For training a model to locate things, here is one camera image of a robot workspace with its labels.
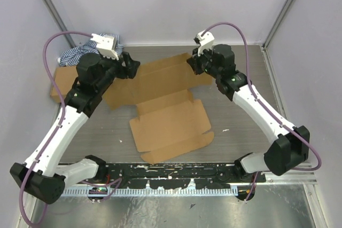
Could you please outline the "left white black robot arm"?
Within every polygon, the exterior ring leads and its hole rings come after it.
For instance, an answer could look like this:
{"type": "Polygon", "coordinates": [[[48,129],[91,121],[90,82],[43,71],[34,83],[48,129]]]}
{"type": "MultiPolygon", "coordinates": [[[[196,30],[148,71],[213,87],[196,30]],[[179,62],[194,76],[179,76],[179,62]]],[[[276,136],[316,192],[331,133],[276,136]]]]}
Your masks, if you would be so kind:
{"type": "Polygon", "coordinates": [[[58,164],[113,81],[116,78],[133,79],[140,65],[128,52],[123,52],[118,60],[96,53],[80,58],[76,65],[77,77],[53,126],[36,151],[24,163],[14,163],[10,169],[11,176],[24,192],[50,205],[70,186],[86,179],[97,184],[106,180],[106,162],[96,156],[87,155],[81,161],[64,167],[58,164]]]}

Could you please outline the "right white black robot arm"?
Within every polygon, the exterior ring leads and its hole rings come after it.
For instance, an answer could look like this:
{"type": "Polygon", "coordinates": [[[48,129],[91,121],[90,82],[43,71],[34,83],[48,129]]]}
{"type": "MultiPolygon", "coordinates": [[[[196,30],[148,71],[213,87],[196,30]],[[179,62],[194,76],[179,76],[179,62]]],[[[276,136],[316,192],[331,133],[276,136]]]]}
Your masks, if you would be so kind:
{"type": "Polygon", "coordinates": [[[281,176],[308,159],[308,129],[296,127],[268,103],[259,103],[262,97],[254,85],[248,84],[247,76],[237,70],[231,46],[219,44],[202,54],[195,48],[187,63],[196,75],[206,73],[214,78],[218,90],[242,108],[270,142],[265,153],[249,153],[234,162],[240,182],[248,182],[257,171],[281,176]]]}

